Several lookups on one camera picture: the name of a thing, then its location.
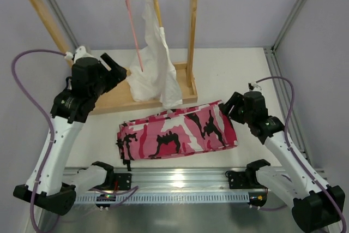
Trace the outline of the pink camouflage trousers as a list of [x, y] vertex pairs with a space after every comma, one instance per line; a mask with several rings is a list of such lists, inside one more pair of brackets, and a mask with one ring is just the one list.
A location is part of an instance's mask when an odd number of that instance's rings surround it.
[[221, 112], [221, 100], [165, 110], [119, 125], [116, 145], [128, 169], [144, 159], [167, 159], [238, 146], [235, 129]]

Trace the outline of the pink wire hanger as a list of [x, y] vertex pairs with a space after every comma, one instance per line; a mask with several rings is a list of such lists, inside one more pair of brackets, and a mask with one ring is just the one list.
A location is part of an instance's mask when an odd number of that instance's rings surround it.
[[140, 55], [139, 44], [138, 44], [136, 31], [135, 31], [135, 27], [134, 27], [133, 15], [132, 15], [131, 6], [130, 6], [130, 0], [125, 0], [125, 4], [126, 4], [126, 7], [127, 7], [128, 17], [129, 17], [129, 21], [130, 21], [130, 25], [131, 25], [133, 38], [134, 38], [134, 43], [135, 43], [136, 53], [137, 53], [138, 60], [139, 60], [139, 65], [140, 65], [141, 71], [143, 72], [143, 63], [142, 63], [142, 58], [141, 58], [141, 55]]

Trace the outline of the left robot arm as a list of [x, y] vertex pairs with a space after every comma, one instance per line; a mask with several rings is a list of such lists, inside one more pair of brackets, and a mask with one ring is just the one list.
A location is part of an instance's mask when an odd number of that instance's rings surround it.
[[70, 211], [77, 196], [114, 184], [114, 168], [103, 162], [94, 162], [69, 180], [64, 180], [63, 173], [72, 146], [98, 98], [127, 76], [126, 69], [106, 53], [99, 59], [80, 51], [67, 56], [74, 63], [71, 76], [54, 98], [43, 150], [27, 182], [13, 191], [14, 197], [59, 216]]

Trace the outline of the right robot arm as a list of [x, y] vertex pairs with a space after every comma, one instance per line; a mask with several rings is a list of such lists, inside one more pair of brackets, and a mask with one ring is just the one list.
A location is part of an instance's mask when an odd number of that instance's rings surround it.
[[268, 113], [261, 92], [234, 92], [220, 110], [231, 120], [247, 124], [252, 135], [285, 169], [287, 177], [261, 159], [248, 164], [246, 174], [252, 184], [270, 189], [287, 205], [303, 232], [313, 232], [342, 220], [344, 191], [331, 186], [303, 157], [285, 132], [285, 125]]

